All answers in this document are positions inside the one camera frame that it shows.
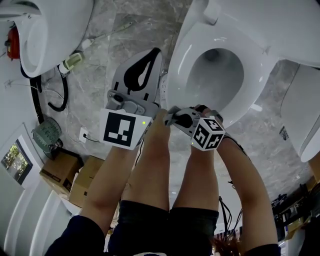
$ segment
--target person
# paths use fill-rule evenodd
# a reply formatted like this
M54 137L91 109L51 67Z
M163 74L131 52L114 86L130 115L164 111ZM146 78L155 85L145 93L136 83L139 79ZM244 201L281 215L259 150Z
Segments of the person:
M202 115L209 112L205 109ZM170 127L161 109L138 149L113 147L94 177L78 216L47 250L46 255L100 255L120 201L118 225L107 255L210 256L219 216L219 190L214 151L191 146L181 189L169 211ZM240 252L246 256L280 256L276 225L266 187L250 159L230 138L217 149L243 210ZM236 255L217 246L220 255Z

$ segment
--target toilet seat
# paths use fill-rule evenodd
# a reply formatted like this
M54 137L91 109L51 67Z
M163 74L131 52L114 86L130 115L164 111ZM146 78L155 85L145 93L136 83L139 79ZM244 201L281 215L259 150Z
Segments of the toilet seat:
M244 116L258 99L278 58L268 56L261 47L236 28L219 22L215 25L196 22L175 49L170 62L166 90L168 109L175 105L186 108L197 104L213 108L214 104L209 96L202 95L197 99L186 93L188 79L196 60L211 49L231 51L239 58L243 67L244 77L239 91L223 109L216 109L224 118L223 125L228 127Z
M41 12L37 8L23 4L10 4L0 8L0 22L22 21L28 15L39 16Z

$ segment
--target power outlet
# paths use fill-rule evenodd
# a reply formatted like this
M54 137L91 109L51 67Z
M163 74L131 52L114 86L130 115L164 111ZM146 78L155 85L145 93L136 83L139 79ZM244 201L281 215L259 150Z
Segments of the power outlet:
M82 126L80 128L79 140L82 141L83 143L86 143L87 138L84 137L84 135L88 136L88 130L84 126Z

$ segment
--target leg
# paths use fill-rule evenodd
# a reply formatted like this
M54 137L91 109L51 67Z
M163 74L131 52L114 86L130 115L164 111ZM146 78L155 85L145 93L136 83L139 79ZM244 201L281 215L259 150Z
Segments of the leg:
M210 256L218 209L214 153L192 146L181 189L169 214L170 255Z
M112 255L167 250L170 128L163 123L165 114L162 109L145 135L140 159L123 191L118 225L109 241Z
M144 138L143 151L122 194L122 200L169 210L170 127L162 109Z
M191 156L173 207L218 211L219 189L213 151L200 151L191 147Z

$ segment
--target toilet tank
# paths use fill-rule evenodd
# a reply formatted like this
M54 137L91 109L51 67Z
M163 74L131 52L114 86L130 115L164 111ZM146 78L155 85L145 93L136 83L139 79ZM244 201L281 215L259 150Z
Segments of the toilet tank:
M238 28L267 54L320 67L320 4L317 0L209 2L218 10L218 14L215 12L218 23Z

